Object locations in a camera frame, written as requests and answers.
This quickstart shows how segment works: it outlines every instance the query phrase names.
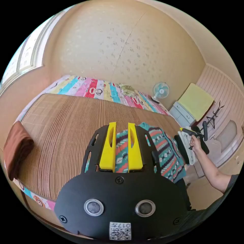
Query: yellow towel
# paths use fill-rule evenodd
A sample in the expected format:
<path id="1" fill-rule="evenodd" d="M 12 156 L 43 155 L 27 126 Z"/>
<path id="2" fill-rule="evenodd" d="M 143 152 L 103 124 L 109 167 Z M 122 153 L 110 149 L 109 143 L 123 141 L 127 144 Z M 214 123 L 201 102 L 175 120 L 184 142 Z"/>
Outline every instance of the yellow towel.
<path id="1" fill-rule="evenodd" d="M 199 121 L 207 112 L 214 99 L 199 86 L 191 83 L 178 102 Z"/>

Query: person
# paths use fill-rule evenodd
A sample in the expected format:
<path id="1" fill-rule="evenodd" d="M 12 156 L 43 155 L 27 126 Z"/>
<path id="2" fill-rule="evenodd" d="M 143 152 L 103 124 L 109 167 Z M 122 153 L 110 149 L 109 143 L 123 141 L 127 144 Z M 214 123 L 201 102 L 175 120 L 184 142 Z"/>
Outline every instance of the person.
<path id="1" fill-rule="evenodd" d="M 213 202 L 207 209 L 198 211 L 193 209 L 188 211 L 179 223 L 177 230 L 174 233 L 171 233 L 171 235 L 179 233 L 186 234 L 205 221 L 227 197 L 238 177 L 238 174 L 227 175 L 220 172 L 202 150 L 200 140 L 194 135 L 191 137 L 190 146 L 193 147 L 192 150 L 194 151 L 207 180 L 212 187 L 222 192 L 223 196 Z"/>

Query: hand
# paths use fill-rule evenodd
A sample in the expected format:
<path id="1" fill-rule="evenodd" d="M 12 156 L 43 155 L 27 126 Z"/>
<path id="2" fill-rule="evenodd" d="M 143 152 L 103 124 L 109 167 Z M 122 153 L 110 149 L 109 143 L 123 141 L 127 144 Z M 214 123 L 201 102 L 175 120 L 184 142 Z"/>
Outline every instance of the hand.
<path id="1" fill-rule="evenodd" d="M 192 146 L 193 152 L 202 150 L 200 139 L 197 139 L 194 135 L 191 136 L 190 146 Z"/>

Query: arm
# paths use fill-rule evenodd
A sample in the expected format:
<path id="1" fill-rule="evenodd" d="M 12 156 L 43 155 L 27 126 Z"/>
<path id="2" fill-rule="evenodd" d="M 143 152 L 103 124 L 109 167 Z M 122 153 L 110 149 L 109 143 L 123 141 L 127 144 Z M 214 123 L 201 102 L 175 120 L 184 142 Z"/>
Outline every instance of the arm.
<path id="1" fill-rule="evenodd" d="M 191 138 L 190 146 L 193 146 L 192 150 L 211 186 L 224 193 L 231 179 L 231 175 L 223 174 L 218 170 L 202 150 L 200 141 L 194 135 Z"/>

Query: brown folded towel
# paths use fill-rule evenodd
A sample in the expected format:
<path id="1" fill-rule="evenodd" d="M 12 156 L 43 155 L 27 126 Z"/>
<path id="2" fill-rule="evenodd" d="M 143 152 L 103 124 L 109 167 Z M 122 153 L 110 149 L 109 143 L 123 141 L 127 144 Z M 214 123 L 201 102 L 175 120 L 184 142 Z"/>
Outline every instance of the brown folded towel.
<path id="1" fill-rule="evenodd" d="M 3 148 L 4 161 L 9 179 L 18 179 L 20 165 L 34 147 L 34 141 L 20 121 L 12 126 Z"/>

